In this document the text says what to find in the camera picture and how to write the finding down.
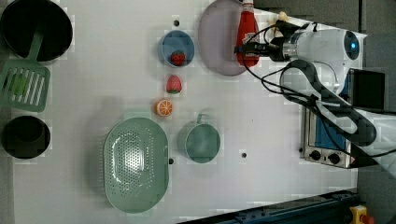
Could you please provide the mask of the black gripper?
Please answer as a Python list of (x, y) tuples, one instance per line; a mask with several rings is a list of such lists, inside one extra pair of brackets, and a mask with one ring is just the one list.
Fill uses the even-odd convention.
[(284, 43), (301, 27), (286, 21), (277, 21), (275, 27), (276, 31), (282, 34), (281, 37), (274, 37), (271, 41), (266, 39), (266, 33), (272, 28), (270, 25), (258, 31), (248, 40), (243, 46), (243, 53), (252, 53), (258, 57), (270, 57), (274, 62), (286, 61), (288, 57), (282, 55)]

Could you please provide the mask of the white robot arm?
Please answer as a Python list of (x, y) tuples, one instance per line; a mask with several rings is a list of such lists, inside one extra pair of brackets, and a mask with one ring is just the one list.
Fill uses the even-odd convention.
[(268, 57), (285, 66), (278, 69), (277, 84), (266, 76), (259, 81), (269, 92), (302, 105), (346, 140), (374, 159), (391, 175), (396, 172), (395, 114), (367, 111), (344, 100), (340, 93), (347, 73), (361, 55), (355, 33), (344, 29), (319, 30), (317, 25), (302, 26), (277, 21), (273, 27), (281, 35), (260, 40), (262, 29), (245, 36), (233, 52), (246, 69), (249, 56)]

